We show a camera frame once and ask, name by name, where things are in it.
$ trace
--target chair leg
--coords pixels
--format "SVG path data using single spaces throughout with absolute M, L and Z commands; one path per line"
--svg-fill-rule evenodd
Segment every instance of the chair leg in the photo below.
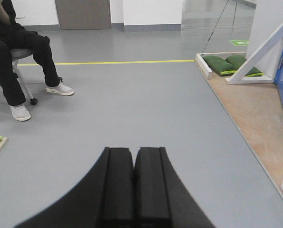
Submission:
M 12 69 L 13 72 L 18 76 L 20 82 L 21 82 L 21 86 L 24 88 L 25 92 L 27 93 L 28 98 L 30 99 L 30 103 L 32 105 L 36 105 L 38 100 L 36 98 L 34 98 L 30 92 L 30 90 L 28 89 L 25 79 L 22 75 L 22 73 L 20 72 L 20 70 L 17 67 L 18 61 L 14 61 L 14 64 L 12 65 Z

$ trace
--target black cable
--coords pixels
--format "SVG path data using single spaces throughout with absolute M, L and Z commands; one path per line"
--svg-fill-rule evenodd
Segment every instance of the black cable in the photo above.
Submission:
M 235 15 L 236 15 L 237 1 L 238 1 L 238 0 L 236 0 L 235 10 L 234 10 L 234 17 L 233 17 L 233 22 L 232 22 L 232 27 L 233 27 L 233 25 L 234 25 L 234 20 L 235 20 Z
M 207 40 L 207 43 L 206 43 L 206 45 L 205 45 L 205 47 L 204 47 L 204 49 L 203 49 L 203 51 L 202 51 L 202 56 L 204 55 L 205 49 L 207 48 L 207 46 L 208 46 L 208 44 L 209 44 L 209 42 L 210 42 L 210 39 L 211 39 L 211 37 L 212 37 L 212 35 L 213 35 L 214 31 L 215 31 L 215 28 L 217 27 L 217 24 L 218 24 L 219 20 L 221 19 L 222 15 L 223 15 L 223 13 L 224 13 L 224 10 L 226 9 L 226 6 L 228 5 L 228 2 L 229 2 L 229 0 L 228 0 L 227 3 L 225 4 L 224 9 L 223 9 L 221 15 L 219 16 L 219 18 L 218 18 L 218 20 L 217 20 L 217 23 L 216 23 L 216 25 L 215 25 L 215 27 L 214 27 L 214 29 L 213 29 L 213 31 L 212 31 L 212 33 L 211 33 L 209 39 Z

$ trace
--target black pants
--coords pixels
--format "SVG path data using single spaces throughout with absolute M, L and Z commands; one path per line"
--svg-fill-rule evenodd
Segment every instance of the black pants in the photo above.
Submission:
M 33 50 L 33 59 L 42 66 L 46 85 L 53 87 L 59 84 L 49 46 L 49 38 L 43 37 L 37 32 L 23 29 L 14 31 L 9 35 L 0 37 L 0 86 L 9 105 L 16 106 L 26 101 L 25 95 L 12 71 L 10 49 L 13 48 Z

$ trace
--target gray chair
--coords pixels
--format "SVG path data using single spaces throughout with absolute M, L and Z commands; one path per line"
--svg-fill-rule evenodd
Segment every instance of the gray chair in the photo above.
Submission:
M 20 82 L 21 82 L 20 85 L 25 90 L 28 98 L 30 99 L 30 103 L 32 105 L 36 105 L 38 100 L 32 96 L 30 90 L 28 89 L 28 87 L 26 85 L 25 79 L 24 79 L 22 73 L 20 72 L 20 70 L 18 68 L 18 60 L 22 59 L 22 58 L 26 58 L 28 56 L 31 56 L 32 54 L 33 54 L 33 51 L 30 50 L 30 49 L 20 48 L 20 49 L 12 49 L 11 50 L 13 73 L 20 80 Z

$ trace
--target chair wheel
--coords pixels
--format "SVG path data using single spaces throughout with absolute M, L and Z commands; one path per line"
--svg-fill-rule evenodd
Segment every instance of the chair wheel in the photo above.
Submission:
M 37 102 L 38 102 L 38 100 L 37 100 L 36 98 L 30 99 L 30 103 L 31 103 L 32 105 L 36 105 Z

